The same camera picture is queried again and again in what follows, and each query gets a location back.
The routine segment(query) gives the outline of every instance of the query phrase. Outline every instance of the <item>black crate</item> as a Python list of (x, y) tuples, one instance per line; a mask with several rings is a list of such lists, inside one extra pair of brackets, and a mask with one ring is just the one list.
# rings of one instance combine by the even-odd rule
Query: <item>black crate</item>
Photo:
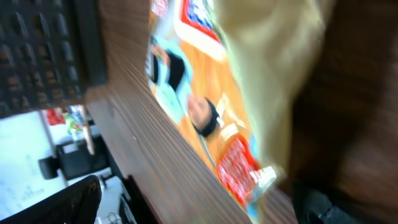
[(95, 1), (1, 0), (0, 118), (105, 82)]

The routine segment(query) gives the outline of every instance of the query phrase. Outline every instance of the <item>light blue shirt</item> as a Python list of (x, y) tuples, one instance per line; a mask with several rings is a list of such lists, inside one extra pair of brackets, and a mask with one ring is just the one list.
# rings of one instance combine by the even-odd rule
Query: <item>light blue shirt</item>
[(172, 52), (180, 57), (184, 62), (185, 72), (176, 91), (174, 91), (168, 83), (170, 69), (163, 61), (158, 59), (159, 71), (155, 96), (167, 115), (178, 124), (184, 115), (188, 114), (187, 102), (188, 97), (192, 94), (191, 81), (193, 78), (193, 69), (187, 56), (185, 56), (176, 42), (157, 36), (154, 37), (154, 42), (166, 52)]

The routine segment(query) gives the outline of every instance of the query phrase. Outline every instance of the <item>crumpled wrapper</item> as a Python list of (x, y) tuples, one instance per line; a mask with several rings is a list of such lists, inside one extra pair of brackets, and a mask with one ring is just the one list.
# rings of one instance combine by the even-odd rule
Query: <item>crumpled wrapper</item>
[[(322, 48), (333, 0), (207, 0), (205, 5), (243, 96), (257, 159), (283, 179), (292, 103)], [(262, 223), (261, 217), (250, 217)]]

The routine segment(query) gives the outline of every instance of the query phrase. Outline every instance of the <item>red object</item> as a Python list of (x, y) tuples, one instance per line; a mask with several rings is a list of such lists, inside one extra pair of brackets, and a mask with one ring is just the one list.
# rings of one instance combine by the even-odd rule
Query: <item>red object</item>
[(62, 114), (59, 114), (55, 109), (45, 110), (45, 116), (47, 117), (47, 122), (49, 125), (65, 124), (65, 120)]
[[(188, 18), (188, 10), (189, 7), (192, 6), (192, 4), (194, 4), (194, 2), (196, 2), (195, 0), (183, 0), (183, 5), (182, 5), (182, 13), (181, 13), (181, 21), (185, 24), (190, 25), (191, 27), (196, 28), (197, 30), (201, 31), (202, 33), (208, 35), (209, 37), (211, 37), (212, 39), (215, 39), (216, 41), (218, 41), (219, 43), (220, 40), (218, 40), (216, 34), (213, 32), (212, 29), (209, 29), (205, 26), (202, 26), (199, 22), (197, 21), (193, 21), (191, 19)], [(205, 9), (202, 8), (203, 3), (201, 3), (199, 5), (199, 7), (196, 8), (196, 10), (198, 10), (198, 16), (201, 17), (203, 15), (206, 14)]]
[(250, 172), (259, 169), (260, 165), (251, 155), (248, 142), (240, 134), (228, 141), (216, 166), (219, 180), (242, 206), (245, 206), (246, 197), (256, 184)]

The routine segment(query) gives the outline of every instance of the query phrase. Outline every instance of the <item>dark wooden surface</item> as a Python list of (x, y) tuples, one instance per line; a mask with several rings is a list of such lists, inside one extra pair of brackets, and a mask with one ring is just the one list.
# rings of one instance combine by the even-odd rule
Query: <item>dark wooden surface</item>
[(294, 108), (291, 161), (292, 179), (398, 223), (398, 1), (338, 1)]
[[(100, 0), (99, 13), (109, 80), (85, 100), (123, 176), (134, 178), (161, 223), (249, 223), (148, 88), (149, 2)], [(287, 196), (273, 191), (267, 204), (267, 223), (295, 223)]]

